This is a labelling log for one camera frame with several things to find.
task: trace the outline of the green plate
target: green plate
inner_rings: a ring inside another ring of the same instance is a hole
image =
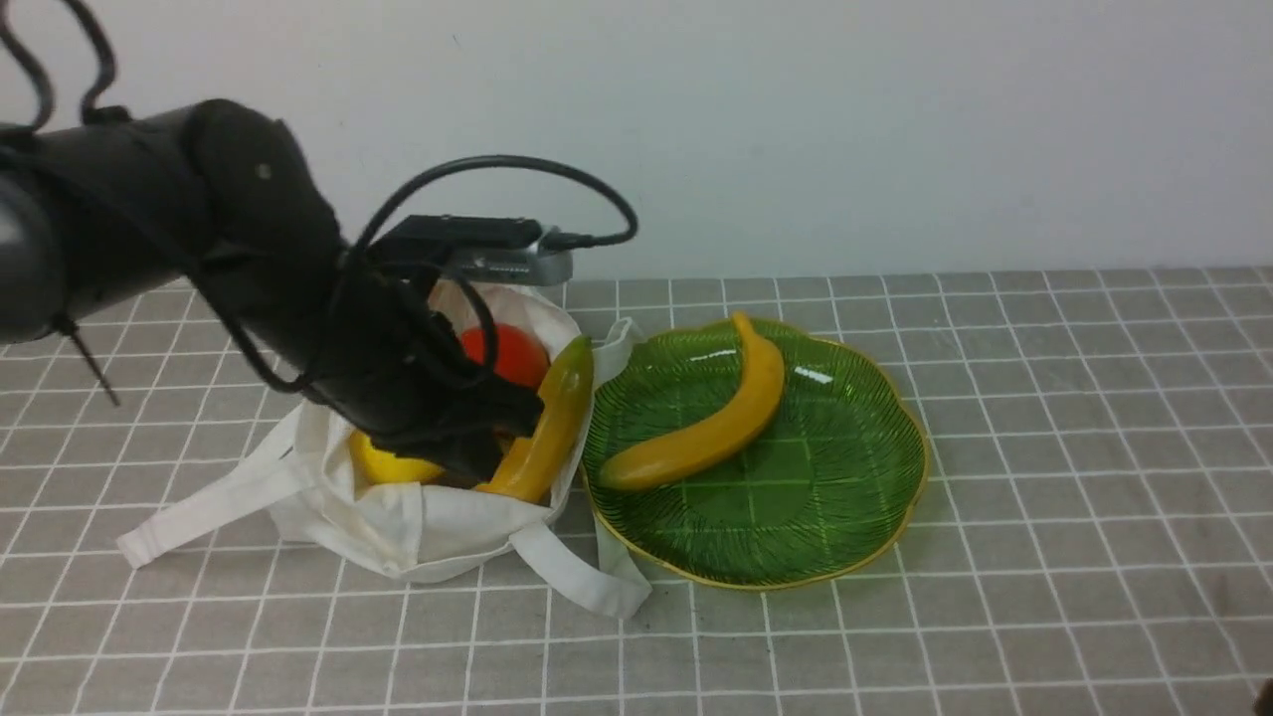
[[[787,362],[778,415],[746,450],[680,483],[606,489],[606,459],[715,413],[738,386],[729,322],[670,331],[633,350],[598,392],[583,452],[602,524],[693,580],[779,589],[855,569],[887,549],[928,478],[928,441],[866,355],[754,320]]]

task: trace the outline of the red ball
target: red ball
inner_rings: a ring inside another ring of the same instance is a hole
[[[499,336],[499,354],[495,358],[495,375],[530,389],[540,387],[549,372],[549,354],[536,338],[518,327],[495,324]],[[486,359],[486,340],[481,327],[466,330],[460,336],[465,354],[470,361],[481,363]]]

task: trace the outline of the yellow fruit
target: yellow fruit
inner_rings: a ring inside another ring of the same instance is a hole
[[[531,437],[519,437],[489,483],[476,490],[538,505],[579,440],[592,401],[592,341],[579,336],[549,366],[540,383],[544,414]]]
[[[673,483],[727,460],[769,426],[783,397],[783,354],[745,313],[735,313],[733,325],[742,344],[742,380],[729,403],[693,426],[606,460],[597,475],[601,485],[643,490]]]
[[[398,457],[372,446],[372,438],[363,431],[349,436],[349,456],[354,461],[354,471],[372,484],[388,483],[428,483],[442,476],[439,465],[425,460]]]

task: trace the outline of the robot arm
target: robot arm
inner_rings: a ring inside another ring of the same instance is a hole
[[[3,10],[0,0],[0,19]],[[560,283],[572,248],[636,229],[626,201],[583,172],[482,157],[418,176],[349,243],[281,122],[228,101],[145,120],[122,108],[85,118],[56,132],[0,130],[0,344],[74,336],[76,320],[185,274],[270,387],[332,408],[381,448],[475,476],[498,465],[494,432],[530,434],[542,405],[490,369],[493,321],[467,279]],[[373,243],[415,190],[503,166],[596,189],[628,231],[587,237],[528,220],[412,217]],[[429,308],[439,278],[474,302],[488,333],[482,364]],[[252,336],[299,375],[278,376]]]

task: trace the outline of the toy banana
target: toy banana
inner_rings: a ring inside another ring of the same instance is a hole
[[[549,366],[540,383],[544,414],[531,437],[517,438],[481,492],[538,503],[579,440],[592,401],[592,341],[579,336]]]
[[[354,431],[349,436],[349,456],[354,461],[354,471],[372,484],[432,483],[446,471],[440,465],[425,460],[398,457],[378,450],[363,431]]]
[[[769,426],[783,397],[783,354],[745,313],[735,313],[733,325],[742,344],[742,380],[729,403],[693,426],[615,455],[601,466],[598,484],[643,490],[673,483],[733,456]]]

